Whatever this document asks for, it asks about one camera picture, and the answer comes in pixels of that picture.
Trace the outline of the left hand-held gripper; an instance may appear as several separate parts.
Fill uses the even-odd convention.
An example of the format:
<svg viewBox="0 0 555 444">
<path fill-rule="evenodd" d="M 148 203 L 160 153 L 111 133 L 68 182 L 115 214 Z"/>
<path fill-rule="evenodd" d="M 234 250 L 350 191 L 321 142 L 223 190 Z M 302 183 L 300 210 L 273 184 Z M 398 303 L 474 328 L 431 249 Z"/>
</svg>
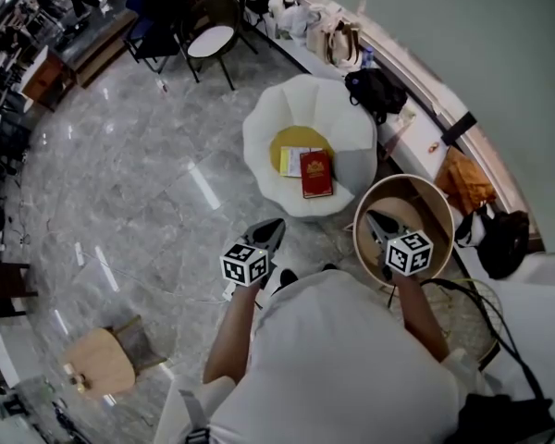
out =
<svg viewBox="0 0 555 444">
<path fill-rule="evenodd" d="M 248 227 L 219 257 L 223 279 L 243 287 L 261 282 L 263 289 L 276 268 L 273 258 L 285 232 L 283 218 L 271 218 Z"/>
</svg>

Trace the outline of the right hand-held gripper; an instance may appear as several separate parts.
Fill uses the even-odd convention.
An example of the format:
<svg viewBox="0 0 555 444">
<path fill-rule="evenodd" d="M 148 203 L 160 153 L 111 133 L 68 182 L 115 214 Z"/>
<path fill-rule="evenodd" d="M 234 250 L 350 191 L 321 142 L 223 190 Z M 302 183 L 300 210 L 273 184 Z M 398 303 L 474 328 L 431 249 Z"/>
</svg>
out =
<svg viewBox="0 0 555 444">
<path fill-rule="evenodd" d="M 434 247 L 423 230 L 384 239 L 382 228 L 407 226 L 401 219 L 382 211 L 368 210 L 365 217 L 374 241 L 383 247 L 379 265 L 386 280 L 391 280 L 394 273 L 410 277 L 429 268 Z"/>
</svg>

